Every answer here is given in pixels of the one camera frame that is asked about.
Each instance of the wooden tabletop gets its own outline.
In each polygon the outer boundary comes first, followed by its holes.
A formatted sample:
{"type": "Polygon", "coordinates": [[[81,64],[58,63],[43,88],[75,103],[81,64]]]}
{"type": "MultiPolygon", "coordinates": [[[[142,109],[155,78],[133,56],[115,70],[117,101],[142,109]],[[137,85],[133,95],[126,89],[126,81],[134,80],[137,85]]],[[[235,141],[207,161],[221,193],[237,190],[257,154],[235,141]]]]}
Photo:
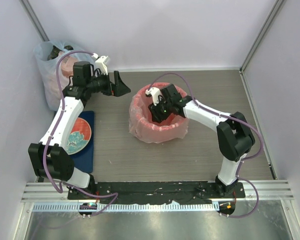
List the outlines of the wooden tabletop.
{"type": "MultiPolygon", "coordinates": [[[[201,103],[227,113],[242,112],[255,126],[237,70],[179,73],[189,81],[195,98],[201,103]]],[[[84,110],[95,112],[92,174],[97,181],[214,180],[221,169],[223,156],[216,133],[193,120],[183,139],[164,143],[144,143],[129,133],[132,97],[161,74],[163,72],[122,72],[122,80],[131,88],[130,94],[117,98],[98,93],[87,103],[84,110]]],[[[189,93],[176,76],[167,75],[160,82],[174,83],[189,93]]],[[[251,154],[257,152],[259,146],[257,140],[251,154]]],[[[251,180],[272,179],[264,153],[244,163],[240,176],[251,180]]]]}

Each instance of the clear plastic bag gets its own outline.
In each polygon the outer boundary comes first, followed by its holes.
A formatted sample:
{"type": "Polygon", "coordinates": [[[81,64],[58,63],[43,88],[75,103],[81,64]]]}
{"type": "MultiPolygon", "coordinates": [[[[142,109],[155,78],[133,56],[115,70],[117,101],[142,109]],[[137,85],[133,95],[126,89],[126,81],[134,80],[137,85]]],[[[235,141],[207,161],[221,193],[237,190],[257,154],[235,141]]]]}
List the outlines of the clear plastic bag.
{"type": "MultiPolygon", "coordinates": [[[[169,83],[158,82],[153,86],[163,88],[169,83]]],[[[171,114],[161,123],[152,122],[152,115],[148,106],[152,98],[145,96],[150,85],[143,87],[133,98],[130,105],[129,132],[146,143],[161,143],[175,138],[184,138],[188,132],[188,118],[171,114]]],[[[177,91],[185,97],[187,94],[178,86],[177,91]]]]}
{"type": "MultiPolygon", "coordinates": [[[[76,51],[83,51],[83,49],[77,44],[61,40],[42,42],[39,45],[37,45],[33,50],[44,84],[45,98],[49,108],[53,111],[57,111],[61,100],[59,88],[56,82],[55,68],[61,56],[69,52],[69,50],[64,48],[65,46],[71,46],[73,50],[76,51]],[[56,46],[58,49],[61,50],[61,52],[56,58],[48,60],[48,58],[50,58],[53,46],[56,46]]],[[[73,74],[72,68],[74,63],[77,61],[88,61],[91,64],[94,64],[92,57],[85,53],[74,53],[71,56],[66,57],[62,61],[59,69],[60,83],[62,89],[64,89],[69,84],[69,76],[73,74]]]]}

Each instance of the blue tray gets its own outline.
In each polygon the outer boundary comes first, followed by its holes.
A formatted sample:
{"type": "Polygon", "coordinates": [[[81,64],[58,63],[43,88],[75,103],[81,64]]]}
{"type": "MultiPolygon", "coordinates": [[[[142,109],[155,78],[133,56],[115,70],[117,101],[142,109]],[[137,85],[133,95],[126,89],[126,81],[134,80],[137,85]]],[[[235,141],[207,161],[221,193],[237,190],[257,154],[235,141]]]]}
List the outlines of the blue tray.
{"type": "Polygon", "coordinates": [[[79,118],[86,120],[92,131],[91,139],[89,143],[80,152],[71,155],[74,161],[74,166],[86,172],[87,174],[93,172],[93,153],[94,153],[94,112],[93,111],[83,111],[79,118]]]}

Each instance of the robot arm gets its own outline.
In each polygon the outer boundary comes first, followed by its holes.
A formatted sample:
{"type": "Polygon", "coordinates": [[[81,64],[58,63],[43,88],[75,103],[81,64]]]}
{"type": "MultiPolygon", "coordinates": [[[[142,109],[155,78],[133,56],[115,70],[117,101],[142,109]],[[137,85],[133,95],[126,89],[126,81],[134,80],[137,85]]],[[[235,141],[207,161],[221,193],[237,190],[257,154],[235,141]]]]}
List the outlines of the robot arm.
{"type": "Polygon", "coordinates": [[[92,189],[94,188],[93,176],[77,169],[72,158],[65,151],[68,137],[76,119],[83,111],[92,93],[102,92],[107,96],[120,97],[131,92],[130,88],[121,80],[118,71],[114,71],[114,83],[110,81],[106,67],[106,63],[109,61],[107,56],[98,57],[97,54],[94,54],[93,57],[96,59],[96,71],[94,71],[94,66],[87,61],[80,61],[74,64],[73,84],[65,87],[63,90],[65,97],[64,109],[62,110],[62,101],[60,101],[60,107],[46,134],[38,144],[32,143],[28,148],[28,154],[35,174],[38,177],[45,178],[46,173],[42,163],[43,149],[51,136],[52,130],[60,121],[48,146],[46,160],[49,172],[55,180],[67,182],[92,193],[94,193],[92,189]]]}
{"type": "Polygon", "coordinates": [[[221,170],[216,176],[217,191],[221,194],[231,192],[237,182],[236,172],[240,161],[250,151],[255,139],[249,128],[221,117],[221,115],[232,116],[246,122],[243,114],[240,112],[235,114],[220,112],[196,101],[203,106],[200,108],[190,96],[182,97],[173,84],[162,89],[152,87],[146,91],[146,95],[153,99],[153,103],[149,106],[152,121],[160,123],[174,113],[198,121],[217,133],[219,148],[224,156],[221,170]],[[204,108],[218,113],[219,116],[204,110],[204,108]]]}

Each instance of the decorative plate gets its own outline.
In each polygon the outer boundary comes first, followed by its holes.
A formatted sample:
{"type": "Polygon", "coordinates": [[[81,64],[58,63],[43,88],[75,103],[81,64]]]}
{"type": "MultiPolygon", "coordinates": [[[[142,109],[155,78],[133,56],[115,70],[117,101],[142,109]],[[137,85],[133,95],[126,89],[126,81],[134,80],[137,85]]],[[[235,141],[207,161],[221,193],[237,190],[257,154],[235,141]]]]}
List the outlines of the decorative plate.
{"type": "Polygon", "coordinates": [[[91,136],[92,131],[89,123],[78,117],[68,138],[66,152],[72,155],[81,151],[89,143],[91,136]]]}

